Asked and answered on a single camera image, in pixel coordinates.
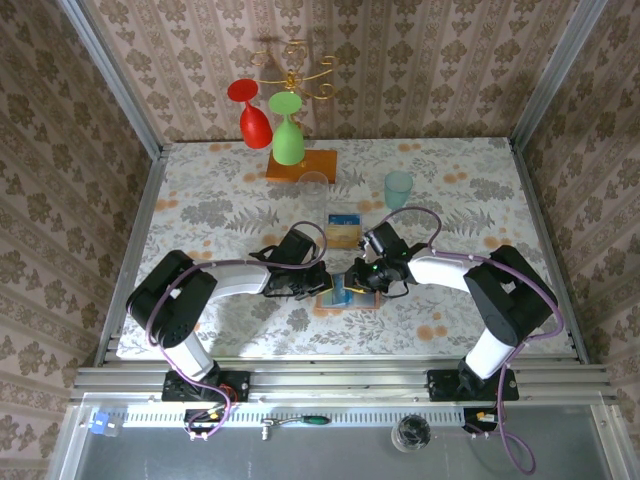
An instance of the table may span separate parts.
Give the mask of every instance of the table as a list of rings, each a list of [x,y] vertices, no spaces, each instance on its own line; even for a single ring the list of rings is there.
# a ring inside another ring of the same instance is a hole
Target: table
[[[441,250],[488,254],[512,244],[550,284],[547,265],[506,139],[319,140],[308,148],[338,151],[336,184],[327,213],[359,212],[365,228],[389,210],[384,176],[405,170],[414,178],[408,204],[438,212]],[[174,145],[148,231],[138,284],[170,250],[195,259],[246,258],[278,243],[296,221],[307,219],[294,184],[264,179],[268,150],[243,143]],[[395,219],[409,245],[435,227],[426,214]],[[357,250],[329,250],[327,268],[346,270]],[[471,297],[439,286],[413,286],[407,297],[386,300],[376,311],[328,315],[315,299],[234,296],[210,302],[197,335],[214,356],[433,355],[463,356],[484,324]],[[555,319],[543,325],[555,327]],[[570,337],[534,342],[529,355],[571,355]],[[160,359],[144,331],[127,317],[117,355],[123,360]]]

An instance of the wallpaper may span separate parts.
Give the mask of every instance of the wallpaper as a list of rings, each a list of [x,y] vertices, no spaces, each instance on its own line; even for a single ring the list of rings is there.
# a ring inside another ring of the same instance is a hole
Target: wallpaper
[[[325,54],[331,101],[296,115],[312,138],[509,136],[577,0],[86,0],[116,62],[165,142],[238,139],[237,78],[305,74]],[[304,85],[317,91],[317,84]],[[261,86],[258,105],[278,91]]]
[[[610,0],[525,157],[640,450],[640,2]]]
[[[0,2],[0,478],[43,478],[150,160],[54,2]]]

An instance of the purple cable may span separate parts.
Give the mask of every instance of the purple cable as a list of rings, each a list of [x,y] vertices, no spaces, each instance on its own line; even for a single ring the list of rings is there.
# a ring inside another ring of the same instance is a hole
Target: purple cable
[[[178,375],[180,375],[180,377],[182,377],[182,379],[185,382],[190,383],[191,385],[194,385],[196,387],[212,390],[217,394],[221,395],[222,398],[224,398],[224,403],[225,403],[224,414],[222,415],[222,418],[218,422],[218,425],[216,425],[212,430],[210,430],[206,434],[203,434],[206,436],[206,438],[209,438],[211,435],[216,433],[229,418],[229,414],[231,412],[231,399],[229,398],[229,395],[227,395],[221,389],[214,387],[212,385],[207,385],[207,384],[198,382],[196,380],[193,380],[189,378],[182,370],[180,370],[180,368],[178,368],[178,366],[171,361],[171,359],[165,352],[162,345],[158,344],[158,342],[153,340],[151,336],[153,322],[155,322],[156,316],[158,315],[160,308],[162,308],[162,305],[164,305],[164,302],[167,301],[167,298],[169,298],[169,295],[171,295],[171,292],[173,292],[173,290],[175,290],[176,287],[180,285],[180,283],[185,278],[187,278],[189,275],[191,275],[193,272],[197,270],[202,270],[205,268],[216,267],[216,266],[227,266],[227,265],[256,265],[256,266],[263,266],[263,267],[280,267],[280,268],[287,268],[290,270],[301,270],[304,268],[311,267],[316,263],[320,262],[322,260],[322,257],[327,251],[327,236],[325,235],[324,230],[322,230],[322,228],[320,228],[320,226],[316,225],[315,223],[308,222],[306,220],[302,220],[300,222],[294,223],[293,225],[291,225],[291,229],[297,227],[298,225],[309,225],[315,228],[316,230],[318,230],[322,235],[322,243],[323,243],[322,251],[320,252],[320,255],[318,255],[316,258],[314,258],[310,262],[303,263],[301,265],[287,265],[284,263],[262,262],[260,260],[221,260],[219,262],[198,263],[187,268],[184,272],[178,275],[178,277],[173,282],[171,282],[171,284],[167,287],[167,289],[162,294],[162,296],[158,299],[158,303],[156,303],[155,306],[153,307],[153,310],[151,311],[151,315],[149,315],[149,319],[147,320],[147,324],[145,325],[145,336],[147,339],[147,343],[149,343],[149,345],[151,345],[152,347],[158,347],[160,349],[160,352],[162,353],[162,356],[165,358],[167,363],[169,363],[169,365],[176,371]]]
[[[511,460],[511,463],[521,473],[523,473],[525,475],[533,475],[535,473],[535,471],[536,471],[536,459],[535,459],[535,456],[533,455],[533,451],[531,450],[529,445],[526,444],[526,442],[524,440],[522,440],[517,435],[514,435],[512,433],[507,432],[505,430],[505,428],[504,428],[504,404],[503,404],[503,401],[502,401],[502,395],[503,395],[503,391],[504,391],[504,381],[505,381],[505,377],[506,377],[506,373],[507,373],[507,365],[509,365],[509,363],[511,361],[513,361],[513,359],[522,351],[522,349],[525,347],[525,345],[527,344],[528,341],[531,341],[531,340],[544,340],[545,338],[555,337],[556,335],[559,335],[560,333],[562,333],[562,331],[564,330],[564,325],[565,325],[564,317],[562,316],[562,313],[560,312],[560,309],[555,304],[553,299],[549,295],[547,295],[547,293],[542,288],[540,288],[540,286],[538,286],[537,283],[535,283],[533,280],[531,280],[529,277],[523,275],[519,271],[509,267],[508,265],[504,265],[504,264],[502,264],[500,262],[496,262],[495,260],[493,260],[491,258],[486,258],[486,257],[482,257],[482,256],[479,256],[479,255],[465,255],[463,253],[455,253],[455,252],[439,252],[435,248],[433,248],[432,247],[433,241],[436,239],[436,237],[438,236],[438,234],[440,233],[440,231],[442,229],[442,221],[440,220],[440,217],[438,216],[438,214],[436,212],[434,212],[432,210],[429,210],[428,208],[419,207],[419,206],[399,208],[398,210],[394,210],[389,215],[387,215],[378,225],[380,225],[381,223],[384,223],[389,218],[393,217],[395,214],[400,213],[402,211],[406,211],[406,210],[418,210],[418,211],[422,211],[422,212],[427,212],[430,215],[432,215],[436,219],[436,221],[438,222],[438,228],[433,233],[433,235],[431,235],[431,238],[429,238],[429,241],[427,242],[427,245],[429,246],[429,248],[431,248],[431,252],[433,253],[434,256],[441,257],[441,258],[449,258],[449,259],[452,259],[452,260],[463,260],[463,261],[470,260],[470,261],[473,261],[473,262],[486,263],[486,264],[491,265],[491,266],[493,266],[495,268],[498,268],[498,269],[500,269],[500,270],[502,270],[504,272],[507,272],[510,275],[512,275],[513,277],[515,277],[518,280],[520,280],[521,282],[524,282],[528,287],[530,287],[534,292],[536,292],[540,296],[540,298],[542,298],[542,300],[549,306],[549,308],[551,309],[551,311],[553,312],[553,314],[556,317],[557,326],[556,326],[556,329],[553,332],[542,333],[542,334],[539,334],[539,335],[531,335],[530,337],[527,337],[527,339],[524,341],[524,343],[522,343],[520,346],[518,346],[511,353],[511,355],[509,355],[507,360],[502,365],[502,368],[500,369],[500,379],[499,379],[499,382],[498,382],[498,396],[497,396],[497,399],[496,399],[497,400],[497,404],[498,404],[498,427],[499,427],[499,433],[498,434],[500,435],[500,438],[502,439],[502,445],[504,446],[504,449],[507,452],[507,456],[509,457],[509,460]],[[527,470],[527,469],[523,468],[518,463],[518,461],[515,459],[515,456],[513,455],[513,452],[511,451],[511,447],[509,447],[509,444],[507,443],[507,438],[509,438],[509,439],[513,440],[514,442],[516,442],[517,444],[519,444],[529,454],[529,457],[531,458],[531,468],[530,469]]]

